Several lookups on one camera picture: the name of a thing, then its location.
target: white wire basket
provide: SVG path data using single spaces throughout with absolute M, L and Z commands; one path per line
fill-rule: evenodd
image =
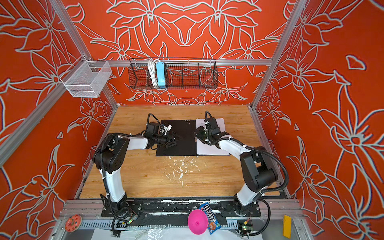
M 92 71 L 87 61 L 80 61 L 78 64 L 79 67 L 72 76 L 65 82 L 62 81 L 65 88 L 73 97 L 97 98 L 112 74 L 108 61 L 105 61 L 98 72 Z

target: pink plastic funnel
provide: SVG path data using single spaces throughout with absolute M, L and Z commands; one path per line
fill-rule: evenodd
M 193 210 L 188 216 L 188 227 L 196 235 L 203 234 L 208 228 L 207 215 L 200 209 Z

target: blue power strip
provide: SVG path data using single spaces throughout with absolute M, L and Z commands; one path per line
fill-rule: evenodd
M 164 76 L 164 63 L 159 62 L 156 63 L 156 72 L 157 72 L 157 84 L 159 86 L 164 86 L 166 85 L 166 79 Z

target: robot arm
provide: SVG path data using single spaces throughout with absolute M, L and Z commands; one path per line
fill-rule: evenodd
M 149 149 L 157 144 L 158 147 L 172 147 L 181 139 L 176 133 L 170 131 L 171 125 L 157 122 L 149 122 L 142 134 L 132 135 L 123 133 L 108 134 L 103 143 L 96 149 L 93 162 L 99 169 L 107 192 L 110 207 L 115 211 L 127 207 L 126 193 L 122 187 L 120 169 L 128 150 Z
M 194 134 L 202 143 L 215 145 L 240 160 L 245 184 L 235 195 L 235 201 L 239 203 L 239 213 L 243 212 L 243 206 L 247 206 L 252 202 L 255 203 L 260 197 L 264 196 L 265 192 L 281 190 L 288 184 L 288 173 L 284 165 L 275 156 L 266 152 L 262 146 L 247 146 L 234 139 L 229 133 L 221 132 L 216 119 L 208 111 L 205 112 L 205 127 L 199 127 Z M 266 189 L 278 179 L 278 170 L 273 168 L 273 160 L 282 168 L 285 181 L 279 187 Z
M 252 202 L 256 202 L 267 191 L 278 191 L 288 184 L 288 173 L 284 165 L 272 154 L 265 151 L 263 147 L 247 146 L 240 141 L 232 138 L 227 132 L 221 132 L 216 119 L 210 115 L 207 118 L 205 114 L 205 126 L 199 127 L 195 132 L 195 137 L 202 143 L 215 145 L 224 149 L 235 158 L 240 160 L 245 184 L 235 195 L 236 212 L 244 214 L 249 209 Z M 133 149 L 152 149 L 154 144 L 164 147 L 176 145 L 176 141 L 181 139 L 176 133 L 171 132 L 172 126 L 156 122 L 149 123 L 142 134 L 131 135 L 123 133 L 108 134 L 103 140 L 101 146 L 96 150 L 93 162 L 100 170 L 103 177 L 104 186 L 107 192 L 107 198 L 111 212 L 117 219 L 124 219 L 119 213 L 127 209 L 127 197 L 122 187 L 120 169 L 124 161 L 127 150 Z M 266 189 L 278 179 L 276 170 L 273 169 L 272 160 L 280 165 L 285 175 L 284 183 L 276 188 Z

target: pink object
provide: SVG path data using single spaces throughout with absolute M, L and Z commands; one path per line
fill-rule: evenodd
M 188 227 L 196 235 L 203 234 L 208 228 L 207 215 L 200 209 L 193 210 L 188 216 Z
M 79 229 L 79 226 L 82 221 L 82 217 L 79 214 L 75 214 L 72 217 L 68 218 L 65 223 L 65 230 L 67 232 L 73 232 Z

